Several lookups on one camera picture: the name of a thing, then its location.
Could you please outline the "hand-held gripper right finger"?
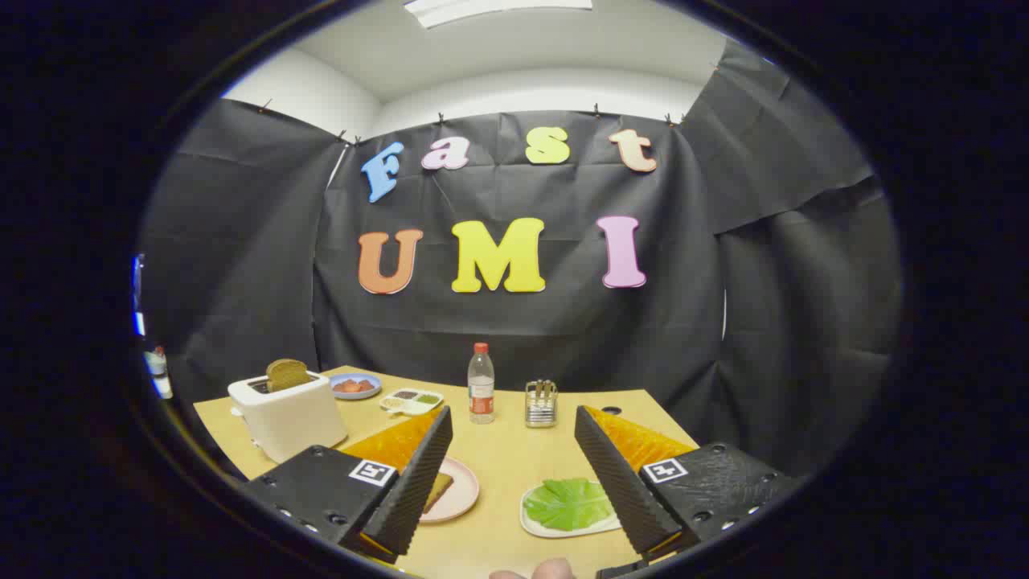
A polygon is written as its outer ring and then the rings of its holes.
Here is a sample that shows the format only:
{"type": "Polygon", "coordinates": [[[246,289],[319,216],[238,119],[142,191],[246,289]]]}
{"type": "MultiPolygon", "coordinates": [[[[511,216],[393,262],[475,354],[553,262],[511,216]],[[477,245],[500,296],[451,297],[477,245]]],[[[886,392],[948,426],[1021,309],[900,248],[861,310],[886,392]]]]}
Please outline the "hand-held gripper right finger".
{"type": "Polygon", "coordinates": [[[646,563],[723,535],[800,484],[728,443],[691,448],[584,404],[574,433],[646,563]]]}

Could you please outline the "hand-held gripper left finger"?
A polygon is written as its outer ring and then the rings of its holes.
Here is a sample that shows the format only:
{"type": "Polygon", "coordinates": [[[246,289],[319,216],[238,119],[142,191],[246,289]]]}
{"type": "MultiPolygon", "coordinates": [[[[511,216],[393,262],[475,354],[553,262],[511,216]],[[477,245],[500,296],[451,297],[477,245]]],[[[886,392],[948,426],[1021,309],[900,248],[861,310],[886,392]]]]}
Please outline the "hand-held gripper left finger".
{"type": "Polygon", "coordinates": [[[451,409],[442,406],[345,453],[312,445],[245,488],[286,523],[393,564],[409,552],[452,439],[451,409]]]}

